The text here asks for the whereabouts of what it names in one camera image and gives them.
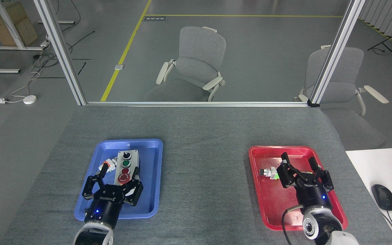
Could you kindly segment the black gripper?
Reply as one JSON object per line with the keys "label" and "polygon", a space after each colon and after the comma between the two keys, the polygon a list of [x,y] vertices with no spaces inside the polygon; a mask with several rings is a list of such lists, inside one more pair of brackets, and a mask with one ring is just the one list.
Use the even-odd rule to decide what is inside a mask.
{"label": "black gripper", "polygon": [[[111,229],[115,229],[123,203],[132,206],[137,205],[143,183],[136,177],[123,186],[104,185],[103,178],[107,174],[109,166],[103,163],[98,174],[88,176],[82,191],[82,197],[86,200],[92,199],[89,208],[85,210],[85,223],[101,223]],[[98,183],[99,190],[92,193],[95,183]]]}
{"label": "black gripper", "polygon": [[[287,152],[281,155],[282,162],[277,168],[277,174],[283,188],[288,188],[295,183],[294,174],[299,171],[291,165]],[[333,190],[330,173],[323,170],[315,157],[309,158],[309,164],[313,170],[312,174],[303,173],[304,178],[296,176],[296,198],[303,209],[314,206],[332,209],[328,192]]]}

